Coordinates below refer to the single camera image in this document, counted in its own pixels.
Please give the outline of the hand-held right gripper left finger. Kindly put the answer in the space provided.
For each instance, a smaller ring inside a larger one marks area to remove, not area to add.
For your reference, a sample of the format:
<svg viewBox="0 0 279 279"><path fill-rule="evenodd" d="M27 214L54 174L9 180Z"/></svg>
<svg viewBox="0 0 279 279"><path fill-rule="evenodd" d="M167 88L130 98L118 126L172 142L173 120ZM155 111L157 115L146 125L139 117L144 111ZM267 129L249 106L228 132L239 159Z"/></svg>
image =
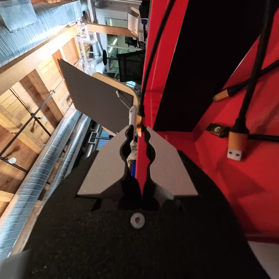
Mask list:
<svg viewBox="0 0 279 279"><path fill-rule="evenodd" d="M86 198L120 200L127 176L127 157L134 138L133 125L126 126L97 153L77 195Z"/></svg>

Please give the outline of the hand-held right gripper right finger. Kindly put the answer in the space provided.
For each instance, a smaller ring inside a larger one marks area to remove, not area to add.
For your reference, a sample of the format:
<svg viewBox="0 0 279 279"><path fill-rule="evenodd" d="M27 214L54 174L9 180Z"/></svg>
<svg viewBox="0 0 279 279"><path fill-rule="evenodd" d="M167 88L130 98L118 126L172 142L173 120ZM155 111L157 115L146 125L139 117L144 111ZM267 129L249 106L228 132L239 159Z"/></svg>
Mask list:
<svg viewBox="0 0 279 279"><path fill-rule="evenodd" d="M150 127L146 127L148 134L148 144L155 151L150 165L151 181L155 184L154 197L157 200L175 200L198 196L177 149Z"/></svg>

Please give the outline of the red plastic bin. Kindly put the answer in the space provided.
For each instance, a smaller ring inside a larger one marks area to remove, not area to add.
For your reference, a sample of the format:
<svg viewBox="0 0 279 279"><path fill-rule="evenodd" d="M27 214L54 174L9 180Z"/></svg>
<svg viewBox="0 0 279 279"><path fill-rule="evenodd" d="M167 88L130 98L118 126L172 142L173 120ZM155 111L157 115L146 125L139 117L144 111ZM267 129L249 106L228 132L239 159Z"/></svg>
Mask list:
<svg viewBox="0 0 279 279"><path fill-rule="evenodd" d="M155 123L188 2L175 2L152 63L144 97L145 125L151 128ZM250 78L259 36L219 92ZM232 127L245 94L246 88L243 88L233 97L212 101L192 132L156 132L176 149L183 151L214 181L231 204L250 240L267 239L278 243L278 142L248 139L241 161L236 161L227 157L228 139L206 131L211 123Z"/></svg>

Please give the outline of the dark board with wooden rim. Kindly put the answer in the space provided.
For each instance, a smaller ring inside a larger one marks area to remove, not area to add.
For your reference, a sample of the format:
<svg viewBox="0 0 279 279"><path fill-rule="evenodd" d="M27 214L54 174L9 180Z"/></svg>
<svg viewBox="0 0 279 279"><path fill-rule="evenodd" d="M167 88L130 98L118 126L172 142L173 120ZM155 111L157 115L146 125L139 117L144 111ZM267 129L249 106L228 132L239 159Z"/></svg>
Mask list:
<svg viewBox="0 0 279 279"><path fill-rule="evenodd" d="M63 59L58 64L77 110L115 136L129 126L129 110L139 106L134 89L99 72L92 76Z"/></svg>

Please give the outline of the black background monitor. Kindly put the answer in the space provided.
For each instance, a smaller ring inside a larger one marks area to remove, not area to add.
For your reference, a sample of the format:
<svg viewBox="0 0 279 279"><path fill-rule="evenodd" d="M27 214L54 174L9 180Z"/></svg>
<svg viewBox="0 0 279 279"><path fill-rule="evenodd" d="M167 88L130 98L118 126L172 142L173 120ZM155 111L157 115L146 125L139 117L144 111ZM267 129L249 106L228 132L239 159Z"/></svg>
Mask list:
<svg viewBox="0 0 279 279"><path fill-rule="evenodd" d="M117 54L120 82L142 84L145 50Z"/></svg>

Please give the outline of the black flat panel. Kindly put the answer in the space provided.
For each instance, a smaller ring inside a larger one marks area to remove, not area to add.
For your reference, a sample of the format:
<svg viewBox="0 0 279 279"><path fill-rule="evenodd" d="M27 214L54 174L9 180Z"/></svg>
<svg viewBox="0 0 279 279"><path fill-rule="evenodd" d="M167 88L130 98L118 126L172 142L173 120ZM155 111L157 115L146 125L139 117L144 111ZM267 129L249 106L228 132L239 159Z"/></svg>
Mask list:
<svg viewBox="0 0 279 279"><path fill-rule="evenodd" d="M193 131L260 35L265 5L188 2L153 130Z"/></svg>

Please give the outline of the silver spiral ventilation duct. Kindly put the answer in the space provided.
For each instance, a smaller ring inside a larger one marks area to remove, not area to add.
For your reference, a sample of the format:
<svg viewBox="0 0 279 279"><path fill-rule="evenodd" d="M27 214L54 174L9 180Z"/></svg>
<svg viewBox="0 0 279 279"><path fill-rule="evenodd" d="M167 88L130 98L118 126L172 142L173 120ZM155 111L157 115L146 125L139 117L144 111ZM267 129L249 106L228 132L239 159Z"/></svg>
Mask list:
<svg viewBox="0 0 279 279"><path fill-rule="evenodd" d="M91 124L92 120L86 115L82 114L80 116L64 150L62 151L53 171L51 172L49 183L46 183L42 190L41 197L39 198L40 200L43 199L44 195L53 186L57 186L71 173L80 150L82 150L82 152L85 150L83 145L89 132L91 132Z"/></svg>
<svg viewBox="0 0 279 279"><path fill-rule="evenodd" d="M0 260L7 258L29 218L81 112L69 109L0 219Z"/></svg>

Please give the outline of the large insulated silver duct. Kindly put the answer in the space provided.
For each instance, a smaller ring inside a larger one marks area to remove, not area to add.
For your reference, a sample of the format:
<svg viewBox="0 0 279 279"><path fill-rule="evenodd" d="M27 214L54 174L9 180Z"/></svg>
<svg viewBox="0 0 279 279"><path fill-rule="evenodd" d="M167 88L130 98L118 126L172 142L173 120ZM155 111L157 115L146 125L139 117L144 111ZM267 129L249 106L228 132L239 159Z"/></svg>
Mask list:
<svg viewBox="0 0 279 279"><path fill-rule="evenodd" d="M75 23L86 9L84 1L1 1L0 67Z"/></svg>

